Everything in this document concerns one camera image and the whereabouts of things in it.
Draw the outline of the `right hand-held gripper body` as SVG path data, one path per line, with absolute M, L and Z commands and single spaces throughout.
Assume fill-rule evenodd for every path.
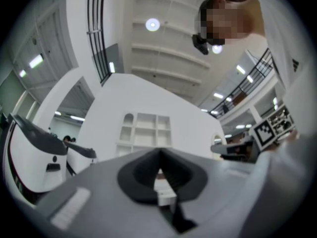
M 256 161 L 259 154 L 278 146 L 294 130 L 295 124 L 285 105 L 252 126 L 242 142 L 213 145 L 211 151 L 232 161 Z

